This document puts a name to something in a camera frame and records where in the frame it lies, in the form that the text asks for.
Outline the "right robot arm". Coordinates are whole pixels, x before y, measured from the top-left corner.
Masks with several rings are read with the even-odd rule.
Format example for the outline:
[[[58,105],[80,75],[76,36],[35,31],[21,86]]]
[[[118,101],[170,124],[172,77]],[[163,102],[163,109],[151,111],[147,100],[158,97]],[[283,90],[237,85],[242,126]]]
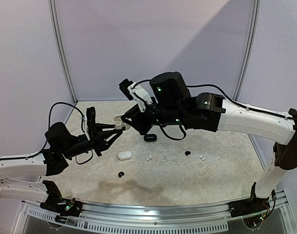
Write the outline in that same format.
[[[205,92],[193,97],[179,72],[159,74],[149,84],[153,97],[140,82],[125,79],[119,84],[122,93],[137,103],[121,119],[141,135],[152,126],[164,129],[177,125],[182,131],[232,131],[274,141],[272,164],[252,185],[250,197],[230,204],[233,211],[250,213],[268,208],[275,186],[288,170],[297,168],[297,110],[260,109],[236,102],[225,92]]]

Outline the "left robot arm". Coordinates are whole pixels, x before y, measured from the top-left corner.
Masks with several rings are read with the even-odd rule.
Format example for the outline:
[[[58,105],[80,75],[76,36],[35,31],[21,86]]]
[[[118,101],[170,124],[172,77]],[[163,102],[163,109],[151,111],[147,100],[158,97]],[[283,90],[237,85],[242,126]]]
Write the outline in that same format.
[[[52,181],[28,182],[20,176],[55,176],[68,167],[68,160],[89,151],[101,156],[122,133],[130,128],[119,121],[89,124],[82,135],[72,135],[65,124],[57,122],[46,132],[50,147],[40,153],[0,156],[0,199],[32,200],[47,203],[55,212],[65,208],[65,201]]]

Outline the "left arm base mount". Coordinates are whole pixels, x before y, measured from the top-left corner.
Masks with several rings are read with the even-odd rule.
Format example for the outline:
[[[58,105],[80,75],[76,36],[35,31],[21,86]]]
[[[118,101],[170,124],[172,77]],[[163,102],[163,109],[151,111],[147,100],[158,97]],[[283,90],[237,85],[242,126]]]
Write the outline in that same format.
[[[81,214],[83,203],[75,198],[67,199],[61,195],[48,195],[45,202],[40,204],[40,208],[59,213],[60,216],[79,217]]]

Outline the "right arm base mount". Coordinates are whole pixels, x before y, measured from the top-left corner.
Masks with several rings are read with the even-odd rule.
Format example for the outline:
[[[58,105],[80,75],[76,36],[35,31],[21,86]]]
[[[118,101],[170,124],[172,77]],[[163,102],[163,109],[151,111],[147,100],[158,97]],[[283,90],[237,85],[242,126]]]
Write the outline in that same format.
[[[267,211],[269,208],[269,197],[258,198],[255,195],[246,199],[231,201],[228,203],[231,217],[238,217]]]

